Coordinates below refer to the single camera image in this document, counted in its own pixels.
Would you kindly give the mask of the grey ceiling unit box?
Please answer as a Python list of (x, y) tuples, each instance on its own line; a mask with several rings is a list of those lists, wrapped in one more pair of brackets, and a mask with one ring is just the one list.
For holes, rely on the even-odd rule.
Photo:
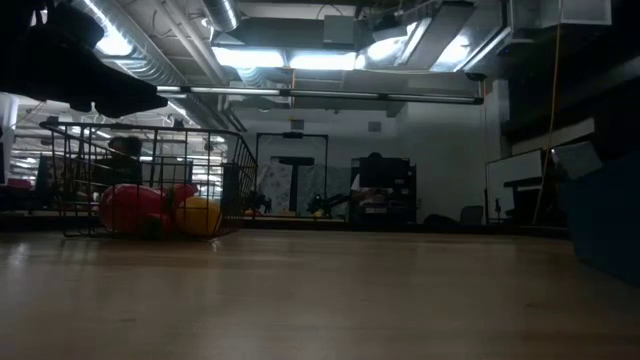
[(323, 46), (325, 48), (353, 48), (355, 24), (350, 16), (325, 15), (323, 18)]

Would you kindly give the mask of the black T-shaped pedestal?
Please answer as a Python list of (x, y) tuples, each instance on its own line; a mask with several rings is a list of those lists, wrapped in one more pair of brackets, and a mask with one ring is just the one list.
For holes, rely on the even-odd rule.
[(297, 213), (299, 170), (301, 167), (314, 165), (315, 159), (312, 157), (272, 156), (271, 161), (291, 167), (292, 173), (288, 210)]

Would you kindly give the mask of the patterned cloth screen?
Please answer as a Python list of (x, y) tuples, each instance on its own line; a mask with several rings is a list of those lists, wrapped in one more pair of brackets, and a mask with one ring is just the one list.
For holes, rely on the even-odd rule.
[(335, 195), (347, 195), (351, 187), (351, 169), (348, 167), (328, 167), (323, 164), (299, 166), (298, 177), (294, 181), (294, 167), (279, 163), (261, 164), (258, 168), (259, 194), (271, 201), (271, 213), (285, 216), (295, 213), (310, 217), (311, 202), (319, 196), (328, 199)]

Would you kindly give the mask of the whiteboard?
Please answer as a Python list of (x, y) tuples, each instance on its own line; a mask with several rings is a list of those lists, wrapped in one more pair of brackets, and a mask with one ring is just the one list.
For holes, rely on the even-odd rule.
[(486, 164), (487, 195), (491, 217), (496, 217), (496, 205), (501, 213), (514, 208), (513, 190), (505, 183), (525, 180), (542, 175), (543, 152), (541, 149), (511, 156)]

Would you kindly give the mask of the blue plastic tray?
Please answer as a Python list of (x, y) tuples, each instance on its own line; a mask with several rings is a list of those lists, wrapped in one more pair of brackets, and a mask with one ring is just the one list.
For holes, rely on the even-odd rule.
[(576, 257), (640, 287), (640, 150), (565, 183), (561, 197)]

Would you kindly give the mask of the dark cabinet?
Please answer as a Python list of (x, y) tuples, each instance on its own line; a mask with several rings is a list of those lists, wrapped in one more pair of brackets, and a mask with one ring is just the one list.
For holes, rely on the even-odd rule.
[(409, 224), (416, 221), (416, 168), (409, 159), (372, 152), (352, 161), (348, 207), (353, 225)]

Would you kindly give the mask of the yellow lemon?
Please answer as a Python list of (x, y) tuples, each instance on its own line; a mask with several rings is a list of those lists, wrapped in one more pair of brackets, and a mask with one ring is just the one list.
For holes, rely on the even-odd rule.
[(178, 228), (193, 236), (214, 235), (220, 217), (221, 207), (217, 202), (198, 196), (186, 198), (175, 210)]

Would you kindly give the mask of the large red tomato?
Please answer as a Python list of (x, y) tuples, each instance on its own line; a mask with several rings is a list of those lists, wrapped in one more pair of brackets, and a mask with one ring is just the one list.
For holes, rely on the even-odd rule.
[(172, 208), (177, 208), (186, 199), (193, 197), (198, 191), (194, 184), (176, 184), (169, 188), (166, 193), (166, 202)]

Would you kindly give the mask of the red bell pepper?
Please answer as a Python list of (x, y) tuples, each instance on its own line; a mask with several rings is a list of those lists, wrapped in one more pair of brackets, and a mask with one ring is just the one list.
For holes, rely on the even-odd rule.
[(109, 187), (101, 195), (98, 215), (108, 230), (127, 235), (155, 236), (172, 226), (163, 194), (142, 185)]

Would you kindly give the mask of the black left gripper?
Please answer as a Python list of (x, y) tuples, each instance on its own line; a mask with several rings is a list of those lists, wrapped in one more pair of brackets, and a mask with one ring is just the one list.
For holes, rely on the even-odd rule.
[(154, 85), (102, 65), (105, 31), (72, 1), (0, 0), (0, 92), (110, 118), (166, 107)]

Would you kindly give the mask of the dark bag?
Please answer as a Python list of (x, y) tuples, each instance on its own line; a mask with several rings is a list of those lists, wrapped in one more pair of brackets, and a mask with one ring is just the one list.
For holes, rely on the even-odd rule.
[(434, 231), (449, 231), (457, 228), (459, 222), (447, 216), (429, 214), (424, 218), (422, 226)]

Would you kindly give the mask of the ceiling light panel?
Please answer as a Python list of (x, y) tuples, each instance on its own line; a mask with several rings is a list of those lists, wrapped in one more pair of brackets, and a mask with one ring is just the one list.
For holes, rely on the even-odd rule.
[(276, 68), (283, 67), (285, 60), (275, 50), (247, 50), (213, 47), (217, 61), (224, 66), (234, 68)]
[(355, 67), (355, 52), (296, 51), (288, 62), (293, 69), (351, 71)]

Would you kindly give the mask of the silver ventilation duct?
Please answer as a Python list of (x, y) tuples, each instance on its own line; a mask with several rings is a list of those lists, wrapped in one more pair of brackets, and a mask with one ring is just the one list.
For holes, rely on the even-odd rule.
[(212, 27), (219, 32), (236, 29), (241, 22), (241, 12), (236, 0), (201, 0)]

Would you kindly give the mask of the person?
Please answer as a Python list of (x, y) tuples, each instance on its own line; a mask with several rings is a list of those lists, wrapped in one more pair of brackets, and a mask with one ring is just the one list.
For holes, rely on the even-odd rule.
[(139, 161), (142, 141), (136, 136), (114, 137), (108, 142), (109, 155), (95, 162), (92, 180), (104, 185), (140, 184), (142, 164)]

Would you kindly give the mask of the black desk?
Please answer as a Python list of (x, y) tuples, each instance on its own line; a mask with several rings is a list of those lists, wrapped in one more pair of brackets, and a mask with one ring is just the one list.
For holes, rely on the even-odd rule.
[(541, 185), (541, 177), (504, 183), (504, 188), (510, 189), (512, 192), (513, 208), (506, 211), (512, 224), (528, 226), (532, 223)]

